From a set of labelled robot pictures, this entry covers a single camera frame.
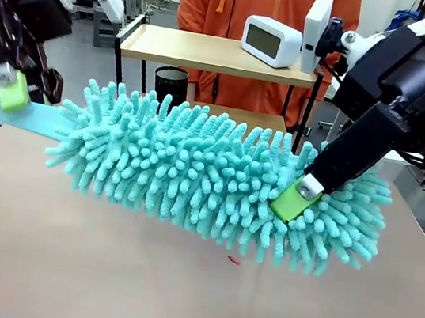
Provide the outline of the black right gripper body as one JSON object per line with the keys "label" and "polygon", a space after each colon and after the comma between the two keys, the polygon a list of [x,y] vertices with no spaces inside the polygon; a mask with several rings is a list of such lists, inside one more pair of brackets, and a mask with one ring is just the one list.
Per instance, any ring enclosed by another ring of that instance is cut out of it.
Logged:
{"label": "black right gripper body", "polygon": [[393,148],[425,153],[425,35],[399,28],[379,40],[349,65],[332,101],[352,121],[385,104],[407,127]]}

